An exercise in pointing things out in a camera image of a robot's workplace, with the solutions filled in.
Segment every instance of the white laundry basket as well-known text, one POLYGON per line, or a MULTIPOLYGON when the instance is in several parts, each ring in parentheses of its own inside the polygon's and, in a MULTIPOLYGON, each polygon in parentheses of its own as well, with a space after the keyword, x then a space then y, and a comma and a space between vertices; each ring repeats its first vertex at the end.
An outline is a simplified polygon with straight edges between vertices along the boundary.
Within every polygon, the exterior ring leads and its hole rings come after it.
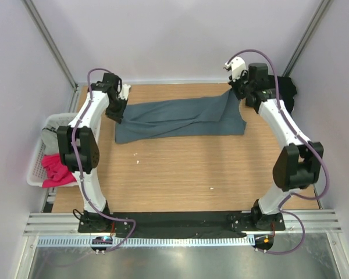
MULTIPOLYGON (((60 113, 57 115, 50 115, 47 118, 44 127, 49 123, 49 121, 57 121, 60 126, 68 125, 75 117, 77 113, 60 113)), ((101 118, 99 119, 96 127, 92 128, 95 141, 98 142, 99 130, 101 128, 101 118)), ((47 179, 47 172, 41 165, 41 160, 44 157, 45 145, 42 143, 41 138, 39 139, 34 155, 31 160, 30 169, 27 173, 27 183, 31 186, 42 186, 44 180, 47 179)), ((68 183, 63 185, 63 187, 75 186, 76 182, 68 183)))

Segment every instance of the wooden surface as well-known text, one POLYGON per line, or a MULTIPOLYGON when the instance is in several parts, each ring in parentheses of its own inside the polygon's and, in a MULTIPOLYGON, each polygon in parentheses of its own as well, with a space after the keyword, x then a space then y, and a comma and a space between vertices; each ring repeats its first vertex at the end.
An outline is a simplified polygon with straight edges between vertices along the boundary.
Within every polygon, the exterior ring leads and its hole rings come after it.
MULTIPOLYGON (((227 84, 134 85, 129 104, 221 95, 227 84)), ((86 88, 79 108, 86 98, 86 88)), ((244 135, 114 141, 115 122, 102 116, 98 178, 113 212, 248 210, 272 185, 280 153, 265 121, 240 105, 244 135)), ((304 195, 313 196, 309 187, 304 195)), ((53 212, 83 209, 78 187, 58 188, 53 212)), ((317 209, 292 197, 286 209, 317 209)))

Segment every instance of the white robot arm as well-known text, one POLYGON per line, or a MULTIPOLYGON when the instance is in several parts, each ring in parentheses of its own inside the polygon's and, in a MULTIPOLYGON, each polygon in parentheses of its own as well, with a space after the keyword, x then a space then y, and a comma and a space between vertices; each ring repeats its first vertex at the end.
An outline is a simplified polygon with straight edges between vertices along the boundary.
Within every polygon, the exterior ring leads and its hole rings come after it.
POLYGON ((302 140, 309 142, 321 157, 323 146, 320 142, 311 142, 302 133, 282 100, 279 100, 280 106, 278 106, 275 89, 269 88, 266 64, 252 63, 247 71, 243 59, 236 56, 230 62, 225 63, 225 69, 232 71, 229 84, 236 97, 239 100, 250 99, 256 113, 269 124, 282 149, 273 168, 272 187, 265 196, 255 202, 252 208, 252 215, 255 215, 252 218, 256 227, 268 230, 275 216, 279 214, 282 202, 287 196, 292 192, 300 192, 318 180, 320 163, 302 143, 302 140), (286 116, 288 123, 284 121, 282 113, 286 116), (292 132, 289 125, 296 130, 296 134, 292 132))
MULTIPOLYGON (((68 126, 60 126, 57 130, 59 154, 62 164, 67 166, 69 171, 72 172, 78 182, 80 191, 82 191, 79 167, 71 145, 72 130, 79 122, 76 132, 76 143, 83 167, 84 190, 86 196, 97 210, 110 215, 108 203, 101 192, 98 181, 97 165, 99 162, 99 149, 91 128, 97 125, 103 112, 105 112, 108 118, 121 123, 131 86, 122 84, 122 80, 117 75, 105 73, 102 81, 91 84, 91 88, 93 95, 92 102, 90 102, 90 92, 88 92, 87 99, 77 116, 68 126)), ((96 219, 97 224, 94 224, 94 228, 98 227, 98 222, 101 221, 100 215, 96 213, 85 196, 82 196, 84 200, 83 218, 88 219, 88 221, 96 219)), ((101 227, 104 228, 104 222, 102 221, 100 223, 101 227)), ((79 231, 87 232, 83 231, 83 228, 80 226, 79 231)))

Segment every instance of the dark gray towel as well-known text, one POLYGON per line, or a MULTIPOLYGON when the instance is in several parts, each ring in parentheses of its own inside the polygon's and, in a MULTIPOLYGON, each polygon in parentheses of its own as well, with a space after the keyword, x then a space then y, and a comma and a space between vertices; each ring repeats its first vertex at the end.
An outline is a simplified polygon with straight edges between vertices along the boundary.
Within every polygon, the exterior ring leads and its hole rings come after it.
POLYGON ((246 122, 231 91, 221 96, 128 105, 115 141, 182 135, 243 135, 246 122))

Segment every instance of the metal floor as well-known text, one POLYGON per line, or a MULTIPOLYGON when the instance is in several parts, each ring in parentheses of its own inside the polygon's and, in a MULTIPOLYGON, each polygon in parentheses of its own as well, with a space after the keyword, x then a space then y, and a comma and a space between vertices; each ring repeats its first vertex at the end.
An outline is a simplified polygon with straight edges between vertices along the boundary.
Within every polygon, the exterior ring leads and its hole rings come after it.
MULTIPOLYGON (((274 251, 294 247, 301 234, 275 236, 274 251)), ((37 248, 30 279, 227 279, 227 278, 341 278, 326 234, 307 234, 303 246, 286 256, 264 255, 249 246, 196 248, 122 248, 106 255, 90 248, 37 248)))

